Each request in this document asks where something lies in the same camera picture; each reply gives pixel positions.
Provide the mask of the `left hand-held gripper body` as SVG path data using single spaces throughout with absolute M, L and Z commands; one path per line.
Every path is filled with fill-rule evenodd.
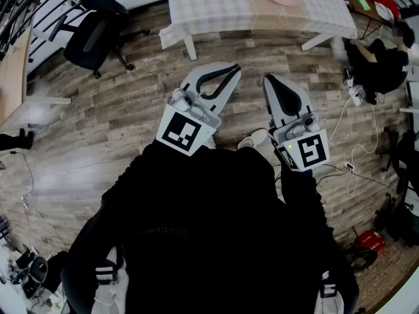
M 217 131 L 219 116 L 191 93 L 177 88 L 164 109 L 156 140 L 192 156 Z

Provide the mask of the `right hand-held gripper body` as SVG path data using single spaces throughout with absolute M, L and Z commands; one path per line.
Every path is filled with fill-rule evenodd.
M 275 155 L 291 171 L 304 172 L 330 161 L 327 133 L 319 125 L 319 117 L 306 113 L 300 117 L 271 115 L 270 134 Z

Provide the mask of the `person's right forearm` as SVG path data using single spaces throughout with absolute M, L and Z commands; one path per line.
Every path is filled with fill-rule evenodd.
M 312 171 L 291 171 L 283 163 L 281 186 L 286 216 L 290 223 L 311 236 L 331 237 L 333 229 L 327 225 L 321 195 L 317 191 L 317 182 Z

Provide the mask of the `person's left forearm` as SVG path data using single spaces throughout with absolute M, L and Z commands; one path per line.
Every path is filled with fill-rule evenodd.
M 102 207 L 126 207 L 145 196 L 162 194 L 189 178 L 197 168 L 199 153 L 186 156 L 165 144 L 153 141 L 136 156 L 116 183 L 101 197 Z

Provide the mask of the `white table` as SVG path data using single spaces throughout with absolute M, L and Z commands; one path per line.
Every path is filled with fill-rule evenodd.
M 331 34 L 328 34 L 328 33 L 320 33 L 319 35 L 317 35 L 314 38 L 310 39 L 309 41 L 305 42 L 301 46 L 301 49 L 303 51 L 307 51 L 307 50 L 317 46 L 318 44 L 331 39 L 332 37 L 334 37 L 334 35 L 331 35 Z M 192 36 L 191 35 L 186 36 L 183 39 L 183 42 L 186 46 L 187 52 L 189 54 L 189 58 L 191 60 L 197 60 L 196 50 L 195 50 L 195 47 L 194 47 L 194 42 L 193 42 Z

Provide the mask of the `checkered tablecloth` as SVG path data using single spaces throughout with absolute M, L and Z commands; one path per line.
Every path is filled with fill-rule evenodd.
M 168 0 L 171 24 L 160 30 L 163 48 L 190 35 L 238 30 L 327 33 L 354 39 L 357 29 L 343 0 Z

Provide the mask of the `person's black sweater torso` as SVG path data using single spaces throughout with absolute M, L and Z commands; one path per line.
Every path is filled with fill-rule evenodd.
M 180 186 L 90 218 L 61 272 L 77 314 L 91 314 L 95 270 L 121 247 L 126 314 L 314 314 L 329 271 L 354 314 L 359 287 L 331 237 L 286 216 L 274 168 L 256 150 L 201 147 Z

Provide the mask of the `black office chair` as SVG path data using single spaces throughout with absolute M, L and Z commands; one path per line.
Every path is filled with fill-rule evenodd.
M 59 31 L 72 32 L 64 48 L 64 57 L 79 67 L 93 71 L 97 79 L 101 77 L 99 69 L 110 52 L 117 56 L 126 70 L 134 70 L 134 65 L 126 63 L 119 49 L 137 35 L 148 36 L 150 30 L 140 29 L 123 35 L 121 32 L 130 13 L 116 0 L 80 0 L 80 2 L 91 12 L 78 26 L 67 24 L 65 22 L 67 16 L 61 16 L 48 40 L 53 41 Z
M 419 246 L 419 215 L 415 215 L 412 212 L 414 207 L 405 202 L 409 188 L 419 197 L 419 150 L 415 149 L 419 132 L 409 130 L 399 137 L 397 131 L 385 127 L 384 133 L 389 137 L 390 147 L 375 153 L 389 156 L 388 164 L 382 171 L 393 167 L 399 177 L 396 193 L 402 195 L 386 227 L 387 233 L 396 241 L 403 239 L 408 247 Z

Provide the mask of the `red cloth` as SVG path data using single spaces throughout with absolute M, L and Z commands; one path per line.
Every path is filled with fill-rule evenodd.
M 393 0 L 372 0 L 381 19 L 386 21 L 400 20 L 399 7 Z

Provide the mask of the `red box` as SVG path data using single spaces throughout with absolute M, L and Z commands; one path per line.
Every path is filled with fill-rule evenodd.
M 385 239 L 374 230 L 367 230 L 357 236 L 355 244 L 359 247 L 374 250 L 378 255 L 381 255 L 384 252 L 386 242 Z

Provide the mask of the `black floor fan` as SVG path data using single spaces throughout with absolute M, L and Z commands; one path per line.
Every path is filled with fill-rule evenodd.
M 354 272 L 369 268 L 377 259 L 378 253 L 366 247 L 352 247 L 345 252 L 346 259 Z

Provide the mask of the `light wooden desk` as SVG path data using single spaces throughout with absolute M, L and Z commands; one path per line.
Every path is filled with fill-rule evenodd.
M 35 115 L 51 105 L 69 105 L 68 97 L 27 95 L 27 66 L 32 38 L 28 27 L 0 62 L 0 133 L 30 128 Z

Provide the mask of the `white striped clothing piece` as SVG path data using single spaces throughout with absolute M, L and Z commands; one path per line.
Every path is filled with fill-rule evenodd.
M 113 247 L 95 270 L 98 287 L 91 314 L 125 314 L 129 276 L 121 247 Z
M 329 271 L 323 272 L 321 276 L 314 314 L 344 314 L 344 300 Z

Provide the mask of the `gray office chair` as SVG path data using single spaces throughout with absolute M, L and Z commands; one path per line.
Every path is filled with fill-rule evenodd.
M 48 262 L 41 256 L 36 256 L 30 264 L 26 281 L 22 285 L 22 290 L 27 299 L 34 297 L 35 293 L 44 283 L 48 274 Z

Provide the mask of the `white cluttered desk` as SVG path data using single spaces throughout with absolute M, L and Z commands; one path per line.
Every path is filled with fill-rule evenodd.
M 0 310 L 4 314 L 70 314 L 61 285 L 55 292 L 40 287 L 33 297 L 26 298 L 22 284 L 11 283 L 8 262 L 18 253 L 10 252 L 6 244 L 4 239 L 0 241 Z

